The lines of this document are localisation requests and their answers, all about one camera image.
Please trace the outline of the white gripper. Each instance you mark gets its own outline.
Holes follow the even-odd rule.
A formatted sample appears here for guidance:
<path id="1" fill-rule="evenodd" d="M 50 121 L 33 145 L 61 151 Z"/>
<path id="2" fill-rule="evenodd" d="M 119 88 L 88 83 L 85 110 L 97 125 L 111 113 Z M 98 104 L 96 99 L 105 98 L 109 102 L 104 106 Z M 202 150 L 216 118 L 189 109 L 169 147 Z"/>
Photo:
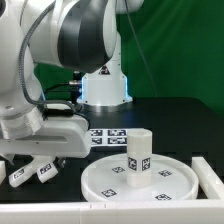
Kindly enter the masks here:
<path id="1" fill-rule="evenodd" d="M 85 158 L 91 149 L 87 121 L 80 116 L 49 117 L 34 135 L 5 140 L 0 135 L 0 153 L 11 165 L 15 154 L 55 156 L 58 168 L 66 166 L 65 157 Z"/>

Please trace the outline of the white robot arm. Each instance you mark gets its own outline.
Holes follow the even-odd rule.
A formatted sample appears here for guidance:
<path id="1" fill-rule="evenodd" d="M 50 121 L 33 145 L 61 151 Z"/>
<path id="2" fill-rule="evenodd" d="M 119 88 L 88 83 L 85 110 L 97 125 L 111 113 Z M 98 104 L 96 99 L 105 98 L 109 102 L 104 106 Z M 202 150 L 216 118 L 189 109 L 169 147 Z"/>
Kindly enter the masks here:
<path id="1" fill-rule="evenodd" d="M 92 73 L 114 54 L 116 16 L 144 0 L 0 0 L 0 155 L 84 158 L 89 121 L 69 102 L 51 110 L 39 63 Z"/>

